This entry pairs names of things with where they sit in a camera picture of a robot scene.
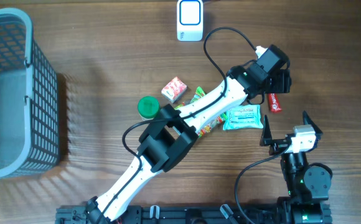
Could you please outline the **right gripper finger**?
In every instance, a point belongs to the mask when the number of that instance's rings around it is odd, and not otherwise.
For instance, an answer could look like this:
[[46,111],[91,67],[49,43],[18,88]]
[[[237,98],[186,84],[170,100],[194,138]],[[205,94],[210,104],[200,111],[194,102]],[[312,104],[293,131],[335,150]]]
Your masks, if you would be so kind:
[[260,146],[269,146],[273,142],[271,135],[270,124],[267,115],[264,115],[263,129],[260,139]]
[[318,136],[322,136],[323,132],[322,130],[312,121],[312,119],[309,117],[308,113],[306,111],[302,112],[302,120],[304,124],[309,124],[313,127],[315,133]]

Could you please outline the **red candy bar wrapper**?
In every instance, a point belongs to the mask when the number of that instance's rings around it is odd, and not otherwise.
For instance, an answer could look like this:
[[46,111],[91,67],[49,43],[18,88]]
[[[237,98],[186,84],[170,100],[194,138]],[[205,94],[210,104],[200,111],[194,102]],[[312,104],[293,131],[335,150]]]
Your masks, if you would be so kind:
[[268,97],[269,108],[272,113],[279,113],[283,110],[282,107],[280,106],[277,94],[268,93],[267,97]]

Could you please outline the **teal tissue packet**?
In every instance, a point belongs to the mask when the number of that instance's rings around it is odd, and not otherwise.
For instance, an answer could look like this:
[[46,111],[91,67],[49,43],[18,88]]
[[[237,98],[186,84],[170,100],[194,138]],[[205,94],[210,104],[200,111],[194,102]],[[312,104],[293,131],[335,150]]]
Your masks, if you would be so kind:
[[245,128],[262,129],[260,105],[240,105],[226,112],[227,120],[223,130]]

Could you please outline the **green Haribo candy bag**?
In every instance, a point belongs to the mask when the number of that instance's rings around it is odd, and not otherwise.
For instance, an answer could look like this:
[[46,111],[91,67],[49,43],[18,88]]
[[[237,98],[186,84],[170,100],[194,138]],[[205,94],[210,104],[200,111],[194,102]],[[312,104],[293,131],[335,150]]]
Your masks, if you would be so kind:
[[[185,102],[182,102],[181,104],[177,105],[175,107],[175,110],[178,110],[180,107],[186,106],[188,104],[194,103],[195,101],[198,101],[199,99],[201,99],[203,96],[205,96],[205,92],[203,91],[203,89],[200,86],[198,86],[195,91],[194,97],[189,101],[185,101]],[[199,138],[201,138],[202,136],[211,132],[216,126],[218,126],[221,123],[224,123],[227,119],[228,119],[228,117],[227,117],[226,113],[222,113],[215,119],[211,120],[207,125],[205,125],[198,132]]]

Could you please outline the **small red white box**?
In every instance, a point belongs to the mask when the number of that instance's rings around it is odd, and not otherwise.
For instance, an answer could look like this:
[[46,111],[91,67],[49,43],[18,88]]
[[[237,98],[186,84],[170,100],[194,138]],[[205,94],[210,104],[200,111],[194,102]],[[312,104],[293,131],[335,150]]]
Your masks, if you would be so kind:
[[162,90],[161,94],[174,103],[185,91],[187,85],[178,77],[174,77]]

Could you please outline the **green lid jar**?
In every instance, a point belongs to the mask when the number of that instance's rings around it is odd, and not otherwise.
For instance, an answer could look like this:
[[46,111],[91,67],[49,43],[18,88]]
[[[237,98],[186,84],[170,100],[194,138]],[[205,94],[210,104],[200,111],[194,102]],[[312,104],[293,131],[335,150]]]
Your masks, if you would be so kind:
[[145,96],[138,102],[138,113],[143,120],[151,120],[160,110],[158,100],[153,96]]

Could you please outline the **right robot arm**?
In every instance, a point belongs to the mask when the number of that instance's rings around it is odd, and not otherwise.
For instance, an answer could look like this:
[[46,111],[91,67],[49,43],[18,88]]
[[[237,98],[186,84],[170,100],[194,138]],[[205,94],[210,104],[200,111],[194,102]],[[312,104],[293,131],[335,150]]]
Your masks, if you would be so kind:
[[329,199],[332,170],[321,163],[308,163],[307,153],[317,148],[323,132],[306,112],[303,124],[291,134],[273,139],[268,118],[263,121],[260,145],[268,146],[269,155],[280,156],[281,170],[288,189],[287,197],[276,202],[275,223],[332,223]]

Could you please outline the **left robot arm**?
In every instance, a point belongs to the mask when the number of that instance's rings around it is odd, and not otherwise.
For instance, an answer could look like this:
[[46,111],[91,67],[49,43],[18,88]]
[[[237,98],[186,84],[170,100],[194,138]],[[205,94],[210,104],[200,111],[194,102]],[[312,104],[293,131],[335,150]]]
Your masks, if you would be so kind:
[[289,57],[277,46],[257,51],[257,59],[222,73],[222,82],[201,99],[179,109],[166,105],[146,126],[134,159],[125,173],[103,195],[86,205],[90,223],[111,223],[126,211],[138,192],[155,176],[174,168],[199,137],[199,132],[220,114],[265,93],[289,92],[290,75],[283,69]]

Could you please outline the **white barcode scanner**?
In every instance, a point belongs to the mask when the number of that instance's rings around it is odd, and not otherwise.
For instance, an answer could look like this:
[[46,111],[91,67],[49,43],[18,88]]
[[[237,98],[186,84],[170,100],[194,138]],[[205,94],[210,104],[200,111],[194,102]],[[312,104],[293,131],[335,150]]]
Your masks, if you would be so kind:
[[202,0],[177,1],[177,39],[183,42],[202,40],[204,4]]

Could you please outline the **grey plastic shopping basket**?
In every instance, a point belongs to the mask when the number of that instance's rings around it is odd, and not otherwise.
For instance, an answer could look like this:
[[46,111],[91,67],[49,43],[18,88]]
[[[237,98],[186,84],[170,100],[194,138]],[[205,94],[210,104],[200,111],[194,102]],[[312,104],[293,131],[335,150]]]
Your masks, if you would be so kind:
[[41,174],[59,162],[58,90],[29,15],[0,9],[0,179]]

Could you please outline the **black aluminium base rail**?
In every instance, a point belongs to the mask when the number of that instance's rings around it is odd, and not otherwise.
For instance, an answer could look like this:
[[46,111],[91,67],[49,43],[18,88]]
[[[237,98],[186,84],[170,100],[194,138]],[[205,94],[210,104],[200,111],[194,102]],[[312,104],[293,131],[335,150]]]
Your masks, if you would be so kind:
[[[323,205],[303,205],[289,211],[275,204],[259,207],[245,207],[244,212],[253,223],[324,223],[333,222],[330,207]],[[113,221],[120,224],[148,223],[246,223],[239,209],[228,207],[141,207],[129,206],[124,214]]]

